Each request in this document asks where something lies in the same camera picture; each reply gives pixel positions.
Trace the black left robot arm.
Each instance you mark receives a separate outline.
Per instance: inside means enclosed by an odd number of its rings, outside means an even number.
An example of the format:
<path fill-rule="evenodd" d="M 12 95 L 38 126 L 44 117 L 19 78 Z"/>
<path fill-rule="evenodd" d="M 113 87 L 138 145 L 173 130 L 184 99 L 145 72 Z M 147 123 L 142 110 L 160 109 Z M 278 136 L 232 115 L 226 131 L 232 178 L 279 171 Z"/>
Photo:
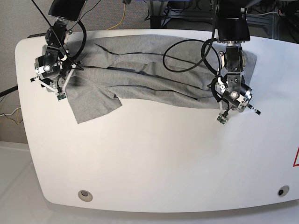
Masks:
<path fill-rule="evenodd" d="M 218 0 L 215 7 L 217 41 L 226 44 L 226 51 L 219 52 L 221 65 L 226 75 L 219 75 L 215 82 L 215 91 L 225 103 L 227 110 L 221 115 L 225 119 L 230 109 L 242 112 L 245 108 L 260 115 L 261 112 L 249 102 L 252 89 L 245 83 L 244 69 L 246 57 L 241 43 L 250 41 L 246 19 L 247 9 L 231 0 Z"/>

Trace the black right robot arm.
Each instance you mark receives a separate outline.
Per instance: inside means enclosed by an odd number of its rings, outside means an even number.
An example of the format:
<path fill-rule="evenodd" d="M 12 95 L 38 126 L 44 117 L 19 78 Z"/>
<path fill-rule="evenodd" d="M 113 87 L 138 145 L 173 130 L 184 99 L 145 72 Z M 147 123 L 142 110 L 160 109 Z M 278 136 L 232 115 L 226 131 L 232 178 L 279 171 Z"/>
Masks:
<path fill-rule="evenodd" d="M 77 58 L 87 40 L 86 28 L 80 21 L 85 5 L 85 0 L 55 0 L 49 9 L 48 15 L 56 20 L 45 34 L 46 45 L 43 47 L 43 55 L 36 59 L 36 76 L 30 81 L 39 81 L 42 87 L 55 93 L 58 100 L 66 98 L 66 86 L 75 69 L 83 70 Z M 70 21 L 76 22 L 83 31 L 81 46 L 74 55 L 71 55 L 66 48 L 67 38 L 72 34 L 72 30 L 67 29 Z"/>

